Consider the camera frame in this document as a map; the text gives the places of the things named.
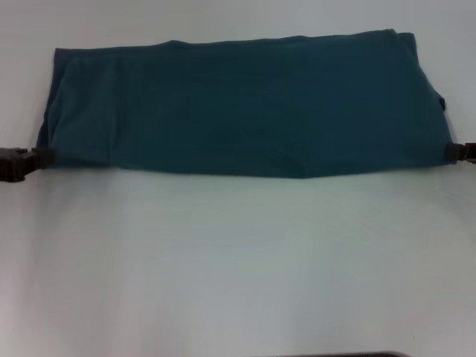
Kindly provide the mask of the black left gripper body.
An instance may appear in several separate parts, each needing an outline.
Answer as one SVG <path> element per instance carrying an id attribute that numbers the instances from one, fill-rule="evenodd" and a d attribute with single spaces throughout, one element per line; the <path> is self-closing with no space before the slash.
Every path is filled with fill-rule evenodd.
<path id="1" fill-rule="evenodd" d="M 32 172 L 33 150 L 1 148 L 1 182 L 21 182 Z"/>

